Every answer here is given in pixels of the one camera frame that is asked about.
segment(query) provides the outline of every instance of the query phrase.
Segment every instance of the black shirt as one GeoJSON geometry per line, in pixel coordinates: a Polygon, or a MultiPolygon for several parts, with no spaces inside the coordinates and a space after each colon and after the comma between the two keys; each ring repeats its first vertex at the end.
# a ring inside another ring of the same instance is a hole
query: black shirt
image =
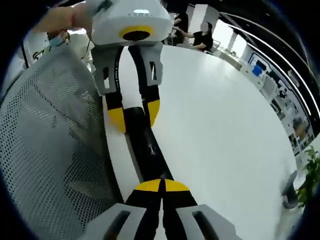
{"type": "Polygon", "coordinates": [[[194,34],[194,43],[193,43],[193,46],[197,46],[197,45],[200,45],[200,44],[204,44],[206,45],[205,48],[203,49],[199,49],[201,51],[209,51],[213,44],[214,44],[214,40],[211,36],[210,33],[206,34],[206,35],[202,35],[202,31],[197,31],[195,32],[194,34]]]}
{"type": "Polygon", "coordinates": [[[180,22],[175,24],[176,27],[180,28],[182,31],[185,33],[188,32],[188,27],[189,27],[189,17],[188,14],[186,13],[180,13],[177,17],[175,17],[174,20],[181,19],[180,22]]]}

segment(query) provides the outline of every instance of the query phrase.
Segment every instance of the ceiling light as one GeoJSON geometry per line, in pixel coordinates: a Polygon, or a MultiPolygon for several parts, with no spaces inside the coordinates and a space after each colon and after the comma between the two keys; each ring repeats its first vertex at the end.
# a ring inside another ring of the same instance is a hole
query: ceiling light
{"type": "Polygon", "coordinates": [[[240,27],[233,26],[233,25],[231,25],[231,24],[227,24],[227,25],[228,25],[229,27],[231,27],[231,28],[238,29],[239,31],[242,31],[242,32],[248,34],[249,36],[251,36],[251,37],[259,40],[261,43],[263,43],[264,45],[266,45],[267,47],[269,47],[271,50],[273,50],[276,54],[278,54],[279,57],[281,57],[281,58],[290,66],[290,68],[294,71],[294,73],[295,73],[295,74],[298,76],[298,78],[301,80],[301,82],[303,83],[304,87],[305,87],[306,90],[308,91],[308,93],[309,93],[309,95],[310,95],[310,97],[311,97],[311,99],[312,99],[312,101],[313,101],[313,104],[314,104],[314,106],[315,106],[315,108],[316,108],[316,111],[317,111],[317,113],[318,113],[318,116],[320,117],[320,111],[319,111],[317,102],[316,102],[314,96],[312,95],[312,93],[311,93],[311,91],[310,91],[307,83],[306,83],[305,80],[302,78],[302,76],[299,74],[299,72],[294,68],[294,66],[293,66],[284,56],[282,56],[282,55],[280,54],[280,52],[278,52],[277,50],[275,50],[271,45],[269,45],[268,43],[266,43],[266,42],[263,41],[262,39],[258,38],[257,36],[253,35],[252,33],[248,32],[248,31],[246,31],[246,30],[243,30],[243,29],[240,28],[240,27]]]}
{"type": "Polygon", "coordinates": [[[266,59],[268,59],[277,69],[279,69],[279,71],[288,79],[288,81],[291,83],[291,85],[293,86],[293,88],[295,89],[295,91],[299,94],[299,97],[302,99],[303,104],[306,107],[306,110],[308,111],[309,115],[311,116],[311,112],[310,109],[305,101],[305,99],[303,98],[301,92],[298,90],[298,87],[295,85],[295,83],[292,81],[292,79],[288,76],[288,74],[286,74],[286,72],[280,68],[280,66],[278,64],[275,63],[275,61],[273,61],[269,56],[267,56],[264,52],[262,52],[259,48],[253,46],[250,43],[247,43],[251,48],[255,49],[257,52],[259,52],[261,55],[263,55],[266,59]]]}

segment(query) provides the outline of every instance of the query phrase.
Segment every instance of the gray mesh fabric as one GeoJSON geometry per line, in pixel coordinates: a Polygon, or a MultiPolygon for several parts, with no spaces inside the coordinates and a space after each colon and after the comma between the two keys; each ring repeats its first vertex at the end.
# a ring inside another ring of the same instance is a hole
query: gray mesh fabric
{"type": "Polygon", "coordinates": [[[14,83],[0,107],[0,130],[4,181],[40,239],[76,239],[116,203],[106,174],[112,169],[106,167],[102,102],[90,72],[67,45],[14,83]]]}

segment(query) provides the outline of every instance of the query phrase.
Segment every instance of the person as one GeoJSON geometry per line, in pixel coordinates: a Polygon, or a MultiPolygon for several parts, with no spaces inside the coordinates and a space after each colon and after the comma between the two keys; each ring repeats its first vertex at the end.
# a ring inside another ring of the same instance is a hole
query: person
{"type": "Polygon", "coordinates": [[[12,82],[36,62],[39,53],[43,53],[48,45],[51,47],[59,46],[66,39],[70,39],[67,30],[83,28],[90,37],[92,16],[89,15],[87,2],[81,2],[75,6],[59,6],[66,2],[68,0],[60,1],[53,8],[50,8],[21,41],[21,45],[13,56],[3,79],[4,84],[0,91],[0,100],[6,94],[12,82]]]}
{"type": "Polygon", "coordinates": [[[200,26],[201,31],[197,31],[194,33],[184,32],[182,29],[175,26],[173,28],[182,33],[182,35],[186,38],[194,38],[193,46],[191,47],[191,49],[197,49],[202,52],[210,51],[214,44],[214,40],[212,38],[213,26],[210,22],[204,21],[200,26]]]}
{"type": "Polygon", "coordinates": [[[293,119],[294,133],[300,140],[303,140],[307,136],[306,132],[307,124],[301,119],[301,117],[293,119]]]}
{"type": "MultiPolygon", "coordinates": [[[[176,28],[179,28],[182,31],[184,31],[185,33],[187,33],[188,32],[188,28],[189,28],[189,17],[188,17],[188,14],[186,12],[179,13],[175,17],[173,25],[176,28]]],[[[176,35],[176,37],[173,39],[173,45],[176,46],[177,44],[183,44],[184,40],[185,40],[185,36],[180,31],[177,31],[175,33],[175,35],[176,35]]]]}

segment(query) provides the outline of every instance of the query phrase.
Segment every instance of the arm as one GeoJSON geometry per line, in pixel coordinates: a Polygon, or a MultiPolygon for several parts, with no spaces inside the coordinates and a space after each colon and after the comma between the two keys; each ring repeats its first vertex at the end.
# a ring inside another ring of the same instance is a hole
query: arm
{"type": "Polygon", "coordinates": [[[33,28],[33,32],[55,32],[62,29],[84,28],[91,32],[92,16],[88,13],[88,4],[80,3],[74,7],[55,7],[33,28]]]}
{"type": "Polygon", "coordinates": [[[179,31],[180,33],[182,33],[182,35],[185,36],[186,38],[192,39],[192,38],[195,37],[193,33],[184,32],[184,31],[182,31],[180,28],[178,28],[176,26],[173,26],[173,29],[175,29],[175,30],[179,31]]]}
{"type": "Polygon", "coordinates": [[[174,20],[173,25],[176,25],[176,24],[180,23],[181,21],[182,20],[180,18],[178,18],[178,19],[174,20]]]}
{"type": "Polygon", "coordinates": [[[192,46],[191,49],[204,49],[206,47],[207,47],[207,45],[205,45],[204,43],[201,43],[199,45],[192,46]]]}

